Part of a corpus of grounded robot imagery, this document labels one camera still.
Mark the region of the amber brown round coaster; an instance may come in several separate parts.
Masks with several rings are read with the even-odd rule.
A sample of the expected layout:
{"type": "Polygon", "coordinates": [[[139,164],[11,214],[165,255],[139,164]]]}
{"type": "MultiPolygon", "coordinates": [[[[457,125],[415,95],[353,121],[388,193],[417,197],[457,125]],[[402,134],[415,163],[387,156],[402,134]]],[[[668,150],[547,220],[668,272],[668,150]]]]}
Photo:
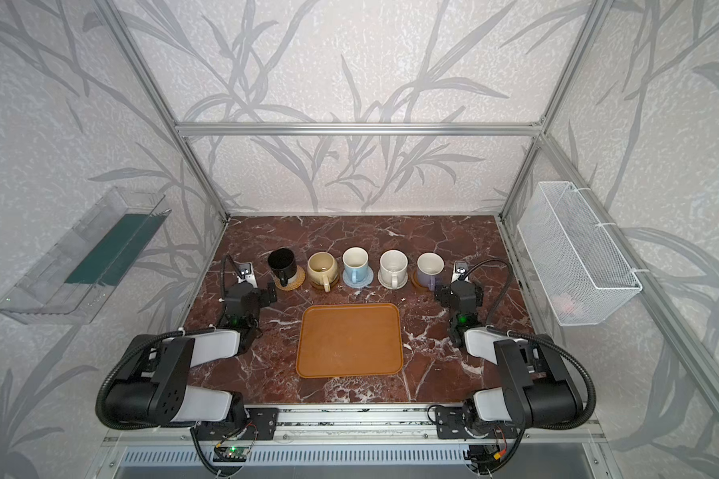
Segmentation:
{"type": "Polygon", "coordinates": [[[443,284],[440,275],[429,275],[424,271],[415,271],[411,275],[411,279],[413,280],[413,286],[418,291],[431,291],[433,293],[438,285],[443,284]]]}

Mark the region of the white mug purple handle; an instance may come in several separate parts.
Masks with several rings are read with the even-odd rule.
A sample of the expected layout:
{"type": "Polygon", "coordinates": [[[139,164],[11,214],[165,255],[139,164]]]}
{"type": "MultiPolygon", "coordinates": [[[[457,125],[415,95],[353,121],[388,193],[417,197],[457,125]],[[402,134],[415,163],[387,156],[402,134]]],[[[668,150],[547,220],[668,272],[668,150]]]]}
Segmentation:
{"type": "Polygon", "coordinates": [[[441,283],[441,273],[445,269],[445,261],[437,253],[423,253],[417,259],[415,278],[421,287],[434,291],[441,283]]]}

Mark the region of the woven rattan round coaster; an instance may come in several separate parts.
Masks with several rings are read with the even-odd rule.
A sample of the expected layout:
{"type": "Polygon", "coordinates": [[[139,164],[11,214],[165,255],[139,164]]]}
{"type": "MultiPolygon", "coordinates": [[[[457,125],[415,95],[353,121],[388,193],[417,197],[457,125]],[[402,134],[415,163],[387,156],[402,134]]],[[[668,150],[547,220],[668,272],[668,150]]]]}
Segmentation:
{"type": "Polygon", "coordinates": [[[305,273],[305,270],[298,265],[297,272],[288,279],[288,283],[286,285],[282,285],[279,279],[275,279],[275,286],[280,291],[294,291],[295,289],[299,289],[304,284],[306,278],[307,274],[305,273]]]}

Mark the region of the black mug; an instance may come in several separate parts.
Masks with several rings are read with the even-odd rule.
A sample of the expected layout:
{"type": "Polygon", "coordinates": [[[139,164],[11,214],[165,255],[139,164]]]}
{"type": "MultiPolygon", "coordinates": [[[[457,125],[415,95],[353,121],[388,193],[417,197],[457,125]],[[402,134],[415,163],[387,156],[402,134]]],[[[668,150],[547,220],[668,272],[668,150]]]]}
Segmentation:
{"type": "Polygon", "coordinates": [[[279,279],[282,285],[288,283],[288,279],[297,272],[298,266],[295,253],[286,247],[272,251],[268,257],[268,265],[274,278],[279,279]]]}

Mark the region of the brown wooden round coaster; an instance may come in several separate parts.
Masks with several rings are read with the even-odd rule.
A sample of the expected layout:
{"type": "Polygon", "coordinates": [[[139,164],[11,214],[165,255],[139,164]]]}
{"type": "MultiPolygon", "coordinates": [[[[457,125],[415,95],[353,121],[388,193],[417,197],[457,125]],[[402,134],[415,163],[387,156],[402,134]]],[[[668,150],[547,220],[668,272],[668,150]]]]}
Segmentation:
{"type": "Polygon", "coordinates": [[[335,277],[331,281],[328,282],[328,286],[325,287],[325,283],[323,281],[315,281],[314,279],[309,279],[309,286],[312,289],[315,289],[316,291],[322,291],[323,293],[330,293],[333,289],[335,289],[340,282],[340,277],[335,277]]]}

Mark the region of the white mug cream handle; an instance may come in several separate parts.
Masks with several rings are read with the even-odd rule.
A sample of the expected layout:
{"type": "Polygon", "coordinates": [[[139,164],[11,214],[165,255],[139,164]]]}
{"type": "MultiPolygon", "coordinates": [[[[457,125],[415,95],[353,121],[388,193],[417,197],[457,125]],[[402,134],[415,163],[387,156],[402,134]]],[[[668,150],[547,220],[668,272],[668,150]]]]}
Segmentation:
{"type": "Polygon", "coordinates": [[[405,271],[407,273],[407,266],[409,261],[407,256],[397,249],[390,249],[385,251],[381,255],[379,260],[379,270],[385,269],[386,271],[405,271]]]}

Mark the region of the beige patterned round coaster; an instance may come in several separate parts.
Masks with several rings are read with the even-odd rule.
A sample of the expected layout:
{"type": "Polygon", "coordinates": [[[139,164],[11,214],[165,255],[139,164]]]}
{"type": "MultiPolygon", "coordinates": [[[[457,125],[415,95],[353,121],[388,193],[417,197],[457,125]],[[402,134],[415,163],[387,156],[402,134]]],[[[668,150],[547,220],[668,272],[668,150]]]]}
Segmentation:
{"type": "Polygon", "coordinates": [[[385,269],[379,271],[379,282],[383,287],[392,291],[404,287],[408,280],[409,276],[405,271],[386,271],[385,269]]]}

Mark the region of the cream yellow mug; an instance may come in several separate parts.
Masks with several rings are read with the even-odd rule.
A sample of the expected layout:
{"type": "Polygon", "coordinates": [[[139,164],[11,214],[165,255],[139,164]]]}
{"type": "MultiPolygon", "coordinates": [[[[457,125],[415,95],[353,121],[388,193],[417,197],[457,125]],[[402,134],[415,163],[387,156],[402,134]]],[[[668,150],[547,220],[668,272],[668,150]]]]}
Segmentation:
{"type": "Polygon", "coordinates": [[[309,258],[307,274],[308,279],[323,281],[327,287],[329,281],[339,276],[339,265],[333,255],[320,251],[309,258]]]}

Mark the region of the grey round felt coaster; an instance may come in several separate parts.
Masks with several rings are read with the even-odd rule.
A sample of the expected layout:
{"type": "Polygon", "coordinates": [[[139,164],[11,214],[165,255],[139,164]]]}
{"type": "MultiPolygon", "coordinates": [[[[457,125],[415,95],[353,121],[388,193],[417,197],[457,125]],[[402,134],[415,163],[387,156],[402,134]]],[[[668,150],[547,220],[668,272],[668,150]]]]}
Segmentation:
{"type": "Polygon", "coordinates": [[[363,289],[368,287],[375,278],[375,273],[369,267],[363,269],[344,269],[342,281],[351,289],[363,289]]]}

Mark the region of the white mug blue handle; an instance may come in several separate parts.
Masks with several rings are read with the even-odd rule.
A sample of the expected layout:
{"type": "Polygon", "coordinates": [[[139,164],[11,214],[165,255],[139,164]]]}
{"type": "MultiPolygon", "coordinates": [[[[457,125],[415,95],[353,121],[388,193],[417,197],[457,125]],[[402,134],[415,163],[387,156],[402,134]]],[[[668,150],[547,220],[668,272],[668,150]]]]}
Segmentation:
{"type": "Polygon", "coordinates": [[[369,254],[361,247],[350,247],[343,253],[344,269],[363,269],[369,267],[369,254]]]}

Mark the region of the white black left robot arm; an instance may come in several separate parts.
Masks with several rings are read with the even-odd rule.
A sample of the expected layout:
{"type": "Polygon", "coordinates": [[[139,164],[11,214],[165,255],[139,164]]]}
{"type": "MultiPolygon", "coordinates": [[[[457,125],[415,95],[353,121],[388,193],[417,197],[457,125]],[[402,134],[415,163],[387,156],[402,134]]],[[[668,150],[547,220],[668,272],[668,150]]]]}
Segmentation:
{"type": "Polygon", "coordinates": [[[136,336],[99,389],[97,417],[117,430],[190,423],[244,428],[250,419],[241,394],[189,385],[189,375],[194,367],[247,352],[260,335],[261,309],[277,300],[274,283],[259,289],[242,281],[225,293],[214,327],[136,336]]]}

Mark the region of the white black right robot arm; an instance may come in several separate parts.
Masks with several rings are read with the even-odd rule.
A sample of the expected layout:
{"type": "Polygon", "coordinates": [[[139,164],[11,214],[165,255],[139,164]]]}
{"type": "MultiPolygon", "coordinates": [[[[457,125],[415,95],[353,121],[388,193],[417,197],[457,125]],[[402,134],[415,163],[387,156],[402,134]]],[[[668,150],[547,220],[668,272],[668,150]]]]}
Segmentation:
{"type": "Polygon", "coordinates": [[[475,437],[493,427],[575,429],[593,415],[595,386],[582,364],[547,335],[499,331],[482,325],[483,290],[458,279],[438,285],[435,299],[451,313],[449,336],[468,355],[497,367],[499,386],[479,390],[455,424],[475,437]]]}

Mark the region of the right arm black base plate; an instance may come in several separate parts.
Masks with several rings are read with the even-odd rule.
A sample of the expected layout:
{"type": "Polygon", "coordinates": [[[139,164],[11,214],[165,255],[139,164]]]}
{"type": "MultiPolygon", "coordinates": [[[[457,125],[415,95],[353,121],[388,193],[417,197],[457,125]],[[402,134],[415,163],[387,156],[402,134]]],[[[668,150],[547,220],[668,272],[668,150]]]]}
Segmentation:
{"type": "Polygon", "coordinates": [[[427,418],[437,429],[437,438],[449,439],[515,439],[519,429],[505,421],[482,421],[475,412],[462,406],[433,404],[427,407],[427,418]]]}

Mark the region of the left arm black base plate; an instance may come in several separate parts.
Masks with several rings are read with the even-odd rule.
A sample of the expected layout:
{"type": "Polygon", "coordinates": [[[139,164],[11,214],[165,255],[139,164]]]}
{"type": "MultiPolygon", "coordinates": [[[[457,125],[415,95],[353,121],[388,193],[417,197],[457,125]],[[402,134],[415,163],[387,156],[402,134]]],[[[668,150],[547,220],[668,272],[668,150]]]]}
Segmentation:
{"type": "Polygon", "coordinates": [[[201,422],[196,427],[199,441],[268,441],[272,440],[277,427],[279,409],[250,408],[245,413],[217,422],[201,422]]]}

